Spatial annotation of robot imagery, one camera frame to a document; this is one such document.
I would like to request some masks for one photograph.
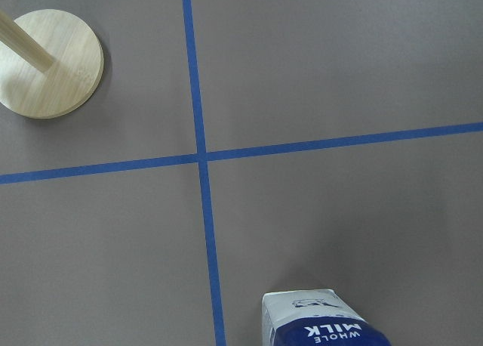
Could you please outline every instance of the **blue line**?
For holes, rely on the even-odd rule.
[[[135,159],[123,162],[101,163],[98,165],[85,165],[68,168],[56,168],[51,170],[21,172],[17,174],[0,175],[1,184],[15,184],[27,181],[48,180],[53,178],[69,178],[72,176],[84,176],[103,174],[106,172],[139,170],[142,168],[163,167],[196,163],[198,157],[195,154],[158,157],[155,159]]]
[[[210,176],[206,153],[205,126],[203,123],[202,96],[199,86],[198,60],[196,58],[195,29],[193,25],[191,0],[183,0],[186,53],[188,56],[189,82],[193,117],[195,121],[196,149],[198,155],[199,182],[202,195],[205,242],[210,278],[211,307],[213,311],[214,336],[217,346],[225,346],[225,326],[221,301],[220,276],[218,273],[217,247],[214,235],[213,207],[211,204]]]
[[[407,131],[394,131],[378,134],[363,134],[361,136],[331,138],[327,140],[295,142],[292,144],[275,144],[269,146],[241,148],[237,150],[221,150],[208,153],[208,161],[224,159],[240,159],[244,157],[267,156],[279,153],[292,153],[310,150],[323,150],[326,148],[357,146],[360,144],[377,144],[381,142],[403,141],[425,137],[439,137],[450,134],[463,134],[483,131],[483,122],[464,125],[447,125],[412,129]]]

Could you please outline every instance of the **milk carton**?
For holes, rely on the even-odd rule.
[[[390,346],[331,289],[266,293],[263,346]]]

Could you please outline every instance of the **wooden rod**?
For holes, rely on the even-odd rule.
[[[0,41],[41,72],[54,63],[54,58],[2,10],[0,10]]]

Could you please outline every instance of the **wooden stand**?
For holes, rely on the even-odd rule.
[[[102,76],[103,51],[77,16],[40,10],[15,21],[0,11],[0,102],[47,119],[81,106]]]

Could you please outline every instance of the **round wooden base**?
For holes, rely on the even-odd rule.
[[[42,73],[0,42],[0,102],[15,113],[39,119],[81,106],[103,73],[103,51],[92,29],[59,10],[33,11],[15,23],[54,57],[54,63]]]

